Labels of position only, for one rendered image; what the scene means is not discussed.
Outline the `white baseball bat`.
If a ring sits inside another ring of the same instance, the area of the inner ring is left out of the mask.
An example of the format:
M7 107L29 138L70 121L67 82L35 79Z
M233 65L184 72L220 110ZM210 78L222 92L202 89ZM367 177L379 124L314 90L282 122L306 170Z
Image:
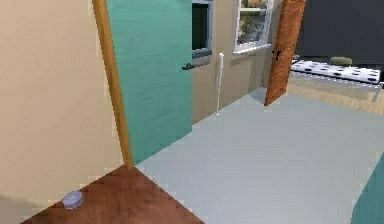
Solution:
M217 70L217 105L216 105L216 115L219 115L219 107L220 107L220 91L221 91L221 82L223 76L223 64L224 63L224 54L221 52L218 54L218 70Z

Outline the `teal room door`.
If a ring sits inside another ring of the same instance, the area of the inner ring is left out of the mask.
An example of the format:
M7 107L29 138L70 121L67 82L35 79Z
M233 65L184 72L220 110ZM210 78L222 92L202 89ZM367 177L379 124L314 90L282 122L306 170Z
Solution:
M350 224L384 224L384 153L353 208Z
M192 0L106 0L133 163L192 130Z

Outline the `grey framed window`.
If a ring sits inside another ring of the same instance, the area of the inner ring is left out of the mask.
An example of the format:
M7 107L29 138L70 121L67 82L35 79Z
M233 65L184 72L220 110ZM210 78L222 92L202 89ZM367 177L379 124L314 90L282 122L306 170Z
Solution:
M192 0L192 58L211 54L212 0Z

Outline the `white framed window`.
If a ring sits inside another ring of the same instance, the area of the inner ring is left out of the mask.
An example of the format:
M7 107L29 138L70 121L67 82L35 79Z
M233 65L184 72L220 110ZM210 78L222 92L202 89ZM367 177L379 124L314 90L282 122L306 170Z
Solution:
M234 54L268 45L274 0L237 0Z

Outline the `brown wooden room door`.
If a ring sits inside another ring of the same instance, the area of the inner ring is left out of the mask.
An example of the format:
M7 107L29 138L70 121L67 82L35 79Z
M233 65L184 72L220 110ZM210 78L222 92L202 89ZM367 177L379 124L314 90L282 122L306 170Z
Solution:
M306 0L283 0L275 46L281 50L278 61L272 60L264 105L281 97L288 85Z

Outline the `brown wooden table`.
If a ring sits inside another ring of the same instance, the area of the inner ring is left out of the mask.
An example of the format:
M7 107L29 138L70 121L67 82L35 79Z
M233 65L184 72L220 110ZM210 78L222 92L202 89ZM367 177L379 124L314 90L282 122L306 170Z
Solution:
M79 207L56 203L21 224L205 224L137 168L119 167L81 192Z

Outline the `small lilac round disc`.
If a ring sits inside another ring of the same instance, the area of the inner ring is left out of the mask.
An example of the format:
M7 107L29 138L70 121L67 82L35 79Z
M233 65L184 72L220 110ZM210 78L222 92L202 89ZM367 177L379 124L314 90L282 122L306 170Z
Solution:
M71 191L62 199L63 206L66 209L74 209L83 202L83 194L80 191Z

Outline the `white bed with black dots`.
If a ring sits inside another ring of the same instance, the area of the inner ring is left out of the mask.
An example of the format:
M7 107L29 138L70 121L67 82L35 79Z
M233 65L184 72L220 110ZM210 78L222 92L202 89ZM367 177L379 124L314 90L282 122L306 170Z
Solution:
M310 60L293 60L290 76L311 81L324 81L339 85L372 89L375 102L384 89L384 71L364 67L331 65Z

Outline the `olive green pillow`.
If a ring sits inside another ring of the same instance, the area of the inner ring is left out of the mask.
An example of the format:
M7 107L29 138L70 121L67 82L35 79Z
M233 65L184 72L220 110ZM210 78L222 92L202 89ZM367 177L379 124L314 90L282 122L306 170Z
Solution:
M353 61L348 57L334 56L330 58L329 63L337 66L351 66Z

